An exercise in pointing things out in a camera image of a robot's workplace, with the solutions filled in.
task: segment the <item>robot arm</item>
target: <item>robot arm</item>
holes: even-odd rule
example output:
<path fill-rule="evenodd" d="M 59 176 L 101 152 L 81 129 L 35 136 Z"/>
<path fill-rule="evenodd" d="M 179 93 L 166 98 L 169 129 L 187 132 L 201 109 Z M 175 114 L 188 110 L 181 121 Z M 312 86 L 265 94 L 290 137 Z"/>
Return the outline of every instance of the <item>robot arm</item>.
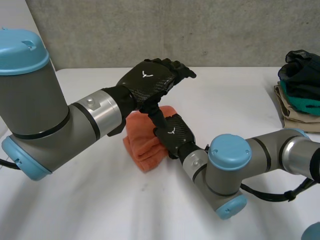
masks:
<path fill-rule="evenodd" d="M 196 75 L 178 61 L 147 59 L 116 86 L 68 106 L 39 36 L 0 30 L 0 115 L 12 132 L 2 148 L 38 181 L 104 135 L 121 133 L 132 111 L 146 113 L 156 126 L 165 127 L 158 103 L 188 77 Z"/>
<path fill-rule="evenodd" d="M 240 188 L 250 188 L 242 184 L 244 179 L 276 169 L 307 177 L 293 191 L 295 194 L 320 183 L 320 143 L 311 141 L 299 129 L 282 129 L 246 140 L 231 134 L 219 135 L 207 154 L 195 144 L 191 130 L 179 115 L 166 119 L 168 127 L 156 128 L 155 135 L 171 156 L 180 158 L 187 175 L 221 219 L 232 217 L 246 206 L 247 199 Z M 279 195 L 274 202 L 283 201 Z M 295 195 L 285 197 L 293 200 Z"/>

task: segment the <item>black cable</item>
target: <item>black cable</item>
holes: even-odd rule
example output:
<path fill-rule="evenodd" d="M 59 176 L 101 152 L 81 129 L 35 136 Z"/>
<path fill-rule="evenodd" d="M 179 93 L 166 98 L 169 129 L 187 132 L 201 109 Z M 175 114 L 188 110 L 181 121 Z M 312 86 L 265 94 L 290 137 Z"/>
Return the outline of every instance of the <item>black cable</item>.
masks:
<path fill-rule="evenodd" d="M 0 165 L 10 169 L 20 170 L 20 168 L 15 163 L 3 160 L 1 158 L 0 158 Z"/>
<path fill-rule="evenodd" d="M 306 178 L 295 190 L 286 191 L 284 194 L 273 194 L 257 191 L 243 183 L 241 183 L 240 187 L 248 193 L 255 195 L 257 198 L 268 202 L 290 202 L 293 201 L 299 193 L 302 193 L 316 184 L 317 182 L 314 180 Z"/>

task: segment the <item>khaki pants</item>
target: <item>khaki pants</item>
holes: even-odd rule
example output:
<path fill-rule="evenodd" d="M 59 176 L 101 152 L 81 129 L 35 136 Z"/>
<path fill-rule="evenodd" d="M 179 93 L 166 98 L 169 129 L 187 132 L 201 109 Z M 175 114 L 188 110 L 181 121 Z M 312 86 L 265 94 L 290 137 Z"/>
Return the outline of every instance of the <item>khaki pants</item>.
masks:
<path fill-rule="evenodd" d="M 280 85 L 274 86 L 274 92 L 284 117 L 284 128 L 298 128 L 305 132 L 320 133 L 320 116 L 295 111 L 288 103 Z"/>

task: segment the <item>blue joint cover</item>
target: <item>blue joint cover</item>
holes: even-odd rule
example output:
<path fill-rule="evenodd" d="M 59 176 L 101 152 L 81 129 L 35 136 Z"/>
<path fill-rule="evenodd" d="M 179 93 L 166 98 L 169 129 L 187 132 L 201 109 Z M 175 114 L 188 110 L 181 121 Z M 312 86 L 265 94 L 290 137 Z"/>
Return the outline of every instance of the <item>blue joint cover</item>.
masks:
<path fill-rule="evenodd" d="M 246 205 L 247 198 L 244 195 L 240 195 L 219 207 L 215 213 L 222 220 L 226 220 L 239 213 Z"/>
<path fill-rule="evenodd" d="M 301 240 L 319 240 L 320 239 L 320 221 L 309 226 L 302 234 Z"/>
<path fill-rule="evenodd" d="M 36 33 L 0 28 L 0 76 L 31 73 L 43 68 L 49 60 L 49 53 Z"/>
<path fill-rule="evenodd" d="M 252 150 L 242 137 L 222 134 L 211 142 L 208 156 L 215 167 L 224 171 L 236 171 L 249 163 Z"/>
<path fill-rule="evenodd" d="M 10 136 L 7 136 L 2 142 L 2 149 L 34 181 L 39 181 L 52 173 L 19 147 Z"/>

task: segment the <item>silver bolt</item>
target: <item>silver bolt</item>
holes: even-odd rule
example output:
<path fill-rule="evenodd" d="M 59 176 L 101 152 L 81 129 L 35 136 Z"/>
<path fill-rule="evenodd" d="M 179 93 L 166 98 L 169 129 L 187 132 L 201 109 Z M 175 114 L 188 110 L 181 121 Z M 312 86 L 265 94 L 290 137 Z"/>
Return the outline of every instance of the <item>silver bolt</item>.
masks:
<path fill-rule="evenodd" d="M 89 97 L 86 99 L 86 103 L 89 105 L 89 106 L 92 106 L 93 104 L 95 104 L 95 101 L 92 97 Z"/>

